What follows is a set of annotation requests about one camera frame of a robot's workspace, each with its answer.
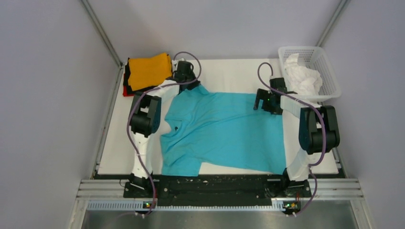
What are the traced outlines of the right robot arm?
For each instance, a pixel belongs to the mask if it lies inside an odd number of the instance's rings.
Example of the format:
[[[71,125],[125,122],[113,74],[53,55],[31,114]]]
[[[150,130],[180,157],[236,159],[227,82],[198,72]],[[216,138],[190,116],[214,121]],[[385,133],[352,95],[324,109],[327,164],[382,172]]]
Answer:
[[[325,154],[340,144],[335,107],[305,102],[288,92],[283,78],[271,79],[268,90],[257,89],[254,110],[263,109],[273,115],[291,113],[299,120],[300,148],[293,162],[283,172],[280,191],[294,196],[308,180],[311,167],[319,165]]]

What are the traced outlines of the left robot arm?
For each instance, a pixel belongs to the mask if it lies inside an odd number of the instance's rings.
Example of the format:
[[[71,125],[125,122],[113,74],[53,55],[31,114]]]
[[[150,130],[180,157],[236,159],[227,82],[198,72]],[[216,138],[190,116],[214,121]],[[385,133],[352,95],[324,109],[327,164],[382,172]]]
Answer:
[[[137,92],[133,97],[127,121],[127,135],[135,153],[129,183],[141,197],[148,197],[153,192],[153,181],[150,181],[152,168],[147,164],[151,150],[148,145],[159,129],[162,104],[200,84],[198,78],[202,73],[202,66],[199,60],[197,63],[198,74],[195,74],[191,62],[185,59],[175,61],[175,71],[171,77],[152,89]]]

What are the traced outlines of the teal polo shirt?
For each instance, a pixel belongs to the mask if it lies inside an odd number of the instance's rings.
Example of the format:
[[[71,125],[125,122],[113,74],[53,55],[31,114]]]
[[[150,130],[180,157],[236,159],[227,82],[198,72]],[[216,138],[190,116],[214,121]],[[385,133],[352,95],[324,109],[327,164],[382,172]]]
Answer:
[[[194,177],[202,163],[273,174],[285,170],[282,116],[254,110],[254,94],[203,86],[173,98],[161,135],[162,174]]]

